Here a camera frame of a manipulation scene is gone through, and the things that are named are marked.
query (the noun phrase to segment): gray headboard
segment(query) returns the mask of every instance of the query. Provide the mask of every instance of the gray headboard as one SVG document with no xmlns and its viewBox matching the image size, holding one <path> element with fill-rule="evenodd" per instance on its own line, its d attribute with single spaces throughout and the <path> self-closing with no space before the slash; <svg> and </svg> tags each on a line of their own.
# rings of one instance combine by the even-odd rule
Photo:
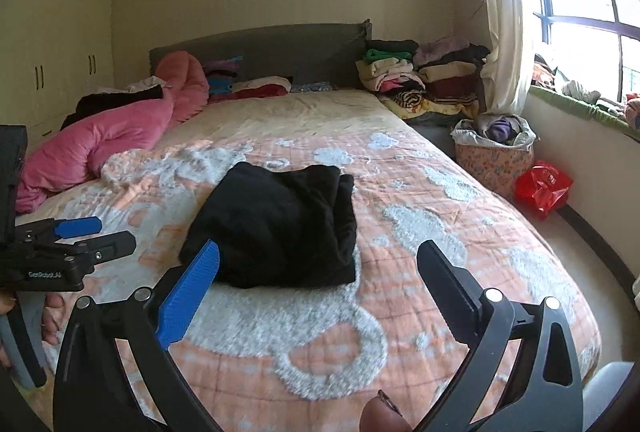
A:
<svg viewBox="0 0 640 432">
<path fill-rule="evenodd" d="M 231 31 L 178 42 L 149 51 L 153 74 L 172 51 L 185 50 L 200 62 L 242 56 L 241 80 L 293 76 L 296 84 L 359 84 L 355 61 L 366 51 L 371 22 L 361 24 L 294 24 Z"/>
</svg>

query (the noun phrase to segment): green clothing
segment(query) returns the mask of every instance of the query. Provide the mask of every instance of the green clothing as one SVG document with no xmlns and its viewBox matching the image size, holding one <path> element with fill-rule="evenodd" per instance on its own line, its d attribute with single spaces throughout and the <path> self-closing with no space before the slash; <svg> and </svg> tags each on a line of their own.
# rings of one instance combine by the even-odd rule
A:
<svg viewBox="0 0 640 432">
<path fill-rule="evenodd" d="M 377 49 L 370 49 L 363 57 L 363 60 L 367 64 L 372 64 L 378 60 L 384 60 L 385 58 L 397 58 L 398 60 L 407 60 L 411 62 L 414 56 L 411 53 L 389 53 L 387 51 L 378 51 Z"/>
</svg>

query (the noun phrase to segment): laundry basket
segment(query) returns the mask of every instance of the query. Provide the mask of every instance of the laundry basket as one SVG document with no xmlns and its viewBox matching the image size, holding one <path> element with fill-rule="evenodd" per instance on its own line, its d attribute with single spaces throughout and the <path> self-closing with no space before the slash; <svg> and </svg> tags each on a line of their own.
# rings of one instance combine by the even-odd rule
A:
<svg viewBox="0 0 640 432">
<path fill-rule="evenodd" d="M 518 117 L 522 132 L 513 145 L 483 138 L 476 131 L 462 128 L 459 122 L 451 136 L 456 144 L 457 163 L 484 187 L 504 197 L 513 199 L 516 179 L 534 163 L 533 144 L 536 135 L 526 120 Z"/>
</svg>

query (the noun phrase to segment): window frame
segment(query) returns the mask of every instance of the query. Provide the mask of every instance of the window frame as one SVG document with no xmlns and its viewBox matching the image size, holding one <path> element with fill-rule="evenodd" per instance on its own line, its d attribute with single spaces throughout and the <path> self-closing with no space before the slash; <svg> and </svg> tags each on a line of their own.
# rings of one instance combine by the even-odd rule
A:
<svg viewBox="0 0 640 432">
<path fill-rule="evenodd" d="M 622 101 L 622 92 L 624 85 L 624 65 L 623 65 L 623 49 L 622 37 L 631 38 L 640 41 L 640 27 L 620 22 L 618 15 L 618 5 L 616 0 L 611 0 L 613 8 L 613 22 L 610 20 L 598 20 L 595 18 L 585 18 L 567 15 L 554 15 L 553 3 L 551 0 L 542 0 L 542 13 L 533 13 L 542 21 L 542 41 L 549 43 L 551 26 L 555 23 L 559 24 L 577 24 L 585 27 L 596 28 L 602 31 L 615 33 L 618 36 L 618 49 L 620 51 L 620 62 L 618 65 L 618 97 L 617 101 Z"/>
</svg>

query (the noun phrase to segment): window sill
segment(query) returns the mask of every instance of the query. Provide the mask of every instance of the window sill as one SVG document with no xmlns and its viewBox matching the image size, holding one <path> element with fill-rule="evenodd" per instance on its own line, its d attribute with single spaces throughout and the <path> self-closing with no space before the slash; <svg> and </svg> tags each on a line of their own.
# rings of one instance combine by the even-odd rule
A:
<svg viewBox="0 0 640 432">
<path fill-rule="evenodd" d="M 577 116 L 583 120 L 593 120 L 607 128 L 611 128 L 617 132 L 621 132 L 630 138 L 640 141 L 640 130 L 632 129 L 627 123 L 619 120 L 615 116 L 612 116 L 608 112 L 597 108 L 595 105 L 581 102 L 570 96 L 565 96 L 558 92 L 551 91 L 539 86 L 531 86 L 529 88 L 529 94 L 543 100 L 549 105 L 553 105 L 560 110 Z"/>
</svg>

